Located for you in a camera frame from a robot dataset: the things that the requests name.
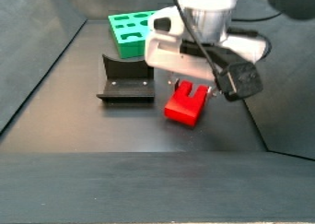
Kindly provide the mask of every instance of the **cable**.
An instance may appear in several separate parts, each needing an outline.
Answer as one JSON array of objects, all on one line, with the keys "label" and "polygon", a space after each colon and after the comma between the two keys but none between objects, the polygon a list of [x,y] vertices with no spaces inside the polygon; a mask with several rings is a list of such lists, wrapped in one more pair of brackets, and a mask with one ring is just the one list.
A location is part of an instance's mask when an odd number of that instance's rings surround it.
[{"label": "cable", "polygon": [[275,15],[266,17],[266,18],[255,18],[255,19],[242,19],[242,18],[234,18],[231,21],[238,22],[259,22],[259,21],[267,21],[271,20],[282,15],[282,12],[276,13]]},{"label": "cable", "polygon": [[267,43],[267,51],[264,52],[263,56],[260,57],[260,59],[264,59],[272,51],[272,44],[271,44],[270,39],[264,35],[258,34],[258,37],[260,37]]},{"label": "cable", "polygon": [[198,48],[200,49],[200,51],[202,51],[202,53],[203,53],[203,55],[204,55],[204,57],[206,57],[206,59],[207,59],[207,62],[208,62],[208,64],[210,64],[211,68],[212,68],[214,76],[216,77],[216,76],[219,75],[219,73],[218,73],[218,69],[216,69],[216,67],[215,67],[215,64],[214,64],[214,62],[212,62],[212,58],[210,57],[210,55],[208,55],[208,53],[207,53],[207,51],[206,51],[206,49],[204,49],[204,47],[203,47],[203,45],[202,45],[199,39],[198,39],[198,36],[196,36],[194,30],[191,29],[190,23],[188,23],[188,21],[187,21],[187,19],[186,19],[186,16],[184,16],[183,12],[182,12],[182,7],[180,7],[180,4],[179,4],[179,1],[178,1],[178,0],[174,0],[174,4],[175,4],[175,6],[176,6],[176,8],[178,8],[178,10],[179,10],[184,27],[186,27],[186,29],[188,30],[188,32],[190,32],[190,34],[191,34],[191,36],[192,36],[192,39],[194,39],[194,41],[195,41],[195,43],[196,43],[196,46],[198,46]]}]

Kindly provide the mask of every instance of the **green object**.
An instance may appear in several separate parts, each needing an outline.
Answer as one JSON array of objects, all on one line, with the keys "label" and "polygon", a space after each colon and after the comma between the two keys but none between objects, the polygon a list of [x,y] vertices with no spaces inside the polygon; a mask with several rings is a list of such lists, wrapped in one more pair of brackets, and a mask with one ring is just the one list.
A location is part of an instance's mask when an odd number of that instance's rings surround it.
[{"label": "green object", "polygon": [[144,55],[148,18],[155,11],[108,16],[120,58]]}]

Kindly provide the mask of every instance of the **red object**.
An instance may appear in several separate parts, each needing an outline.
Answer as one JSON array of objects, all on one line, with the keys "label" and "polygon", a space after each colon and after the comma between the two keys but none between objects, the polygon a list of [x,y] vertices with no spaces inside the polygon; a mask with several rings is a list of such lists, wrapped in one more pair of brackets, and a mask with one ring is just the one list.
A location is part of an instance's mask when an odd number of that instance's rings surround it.
[{"label": "red object", "polygon": [[195,126],[204,106],[208,87],[199,86],[192,97],[190,97],[191,91],[192,82],[184,80],[166,105],[164,115],[183,124]]}]

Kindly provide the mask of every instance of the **bin floor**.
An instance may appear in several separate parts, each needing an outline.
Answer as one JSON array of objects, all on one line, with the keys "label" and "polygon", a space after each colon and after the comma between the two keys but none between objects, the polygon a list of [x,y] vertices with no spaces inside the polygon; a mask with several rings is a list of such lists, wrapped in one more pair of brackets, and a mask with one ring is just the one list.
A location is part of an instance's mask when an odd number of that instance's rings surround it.
[{"label": "bin floor", "polygon": [[152,104],[106,105],[103,53],[118,56],[108,22],[90,21],[1,135],[0,152],[264,151],[243,101],[211,99],[195,128],[164,118],[167,71],[155,70]]}]

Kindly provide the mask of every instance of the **black holder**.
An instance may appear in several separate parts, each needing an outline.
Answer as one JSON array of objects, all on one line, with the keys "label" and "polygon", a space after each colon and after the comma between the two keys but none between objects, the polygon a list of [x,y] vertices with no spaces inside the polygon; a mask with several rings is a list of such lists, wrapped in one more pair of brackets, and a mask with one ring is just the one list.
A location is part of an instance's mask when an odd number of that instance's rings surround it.
[{"label": "black holder", "polygon": [[103,55],[107,74],[103,94],[98,94],[106,102],[152,102],[154,68],[144,60],[118,61]]}]

